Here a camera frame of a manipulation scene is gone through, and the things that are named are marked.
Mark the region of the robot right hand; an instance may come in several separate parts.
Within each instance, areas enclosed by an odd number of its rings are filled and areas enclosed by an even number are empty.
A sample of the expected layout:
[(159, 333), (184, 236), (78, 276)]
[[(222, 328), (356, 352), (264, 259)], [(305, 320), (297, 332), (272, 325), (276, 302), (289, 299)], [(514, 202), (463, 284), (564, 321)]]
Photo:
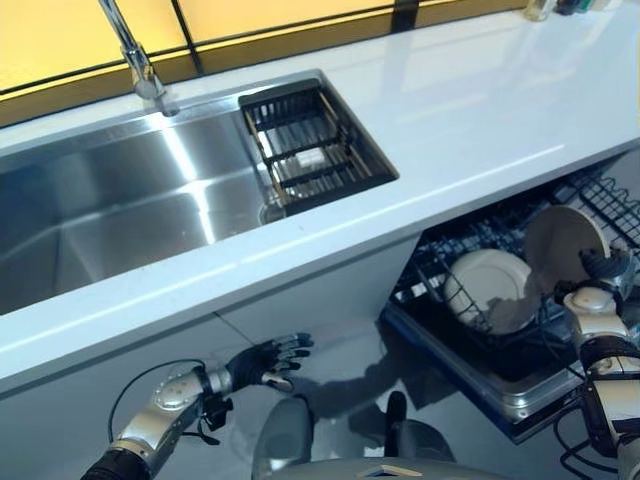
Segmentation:
[(605, 257), (594, 249), (583, 249), (578, 257), (587, 279), (557, 282), (553, 291), (556, 304), (560, 305), (568, 294), (586, 287), (611, 293), (617, 304), (629, 297), (637, 272), (637, 262), (631, 253), (614, 250), (609, 257)]

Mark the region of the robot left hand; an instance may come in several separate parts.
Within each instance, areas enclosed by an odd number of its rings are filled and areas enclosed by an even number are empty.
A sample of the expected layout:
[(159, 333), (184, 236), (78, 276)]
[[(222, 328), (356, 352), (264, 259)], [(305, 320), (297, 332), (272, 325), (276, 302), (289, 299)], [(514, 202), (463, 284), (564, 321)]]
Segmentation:
[(314, 340), (308, 333), (294, 333), (254, 345), (233, 357), (225, 366), (231, 376), (232, 392), (249, 386), (267, 386), (291, 393), (290, 372), (301, 368), (311, 354)]

